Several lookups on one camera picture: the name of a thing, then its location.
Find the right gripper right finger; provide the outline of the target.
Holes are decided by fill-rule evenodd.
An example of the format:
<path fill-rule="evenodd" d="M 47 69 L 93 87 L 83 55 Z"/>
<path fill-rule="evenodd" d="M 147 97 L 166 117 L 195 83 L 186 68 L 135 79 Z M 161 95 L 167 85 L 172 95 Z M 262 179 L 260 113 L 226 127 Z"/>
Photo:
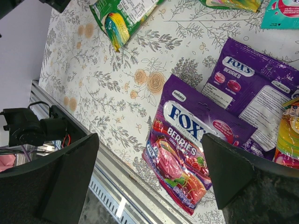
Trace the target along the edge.
<path fill-rule="evenodd" d="M 297 224 L 299 171 L 202 137 L 217 207 L 227 224 Z"/>

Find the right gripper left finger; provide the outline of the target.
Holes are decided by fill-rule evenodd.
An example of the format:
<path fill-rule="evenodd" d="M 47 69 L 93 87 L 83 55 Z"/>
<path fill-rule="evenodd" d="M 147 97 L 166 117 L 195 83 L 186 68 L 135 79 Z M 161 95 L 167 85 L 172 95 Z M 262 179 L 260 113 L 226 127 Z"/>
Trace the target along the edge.
<path fill-rule="evenodd" d="M 2 224 L 77 224 L 99 149 L 96 133 L 0 174 Z"/>

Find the orange Fox's candy bag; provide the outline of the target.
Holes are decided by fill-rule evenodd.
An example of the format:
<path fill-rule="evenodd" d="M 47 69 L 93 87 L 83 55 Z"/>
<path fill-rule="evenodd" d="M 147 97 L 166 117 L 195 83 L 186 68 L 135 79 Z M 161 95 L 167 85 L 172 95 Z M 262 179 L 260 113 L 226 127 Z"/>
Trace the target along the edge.
<path fill-rule="evenodd" d="M 294 169 L 299 168 L 299 99 L 283 104 L 283 112 L 278 128 L 274 162 Z"/>

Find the colourful snack packet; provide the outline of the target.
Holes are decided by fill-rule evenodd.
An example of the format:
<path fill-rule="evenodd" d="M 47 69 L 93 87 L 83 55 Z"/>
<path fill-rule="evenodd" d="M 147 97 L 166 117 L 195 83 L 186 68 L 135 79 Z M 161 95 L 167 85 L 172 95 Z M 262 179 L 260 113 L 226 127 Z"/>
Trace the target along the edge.
<path fill-rule="evenodd" d="M 176 204 L 192 215 L 212 185 L 203 135 L 212 133 L 239 147 L 255 131 L 255 127 L 171 75 L 164 84 L 142 158 Z"/>

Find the green white snack packet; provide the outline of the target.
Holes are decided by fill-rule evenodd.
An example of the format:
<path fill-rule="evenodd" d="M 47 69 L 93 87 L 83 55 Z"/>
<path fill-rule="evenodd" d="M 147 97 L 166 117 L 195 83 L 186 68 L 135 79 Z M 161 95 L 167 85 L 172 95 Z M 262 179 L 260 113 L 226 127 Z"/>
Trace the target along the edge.
<path fill-rule="evenodd" d="M 299 29 L 299 1 L 271 0 L 264 13 L 261 29 Z"/>

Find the green yellow snack bag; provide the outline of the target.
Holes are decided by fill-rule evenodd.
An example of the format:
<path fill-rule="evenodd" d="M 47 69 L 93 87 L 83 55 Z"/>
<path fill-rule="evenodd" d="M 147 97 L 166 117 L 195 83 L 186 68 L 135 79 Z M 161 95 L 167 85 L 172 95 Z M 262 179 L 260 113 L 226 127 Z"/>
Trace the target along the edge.
<path fill-rule="evenodd" d="M 256 13 L 260 7 L 261 0 L 200 0 L 200 2 L 210 8 L 216 9 L 242 9 Z"/>

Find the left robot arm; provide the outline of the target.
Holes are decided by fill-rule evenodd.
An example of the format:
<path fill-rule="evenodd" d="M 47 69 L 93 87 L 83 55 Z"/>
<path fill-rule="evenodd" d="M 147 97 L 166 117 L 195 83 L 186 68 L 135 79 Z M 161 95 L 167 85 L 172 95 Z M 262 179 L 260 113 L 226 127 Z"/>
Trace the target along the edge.
<path fill-rule="evenodd" d="M 4 109 L 0 113 L 6 124 L 8 146 L 42 146 L 46 141 L 63 139 L 67 136 L 67 122 L 62 118 L 38 119 L 30 108 Z"/>

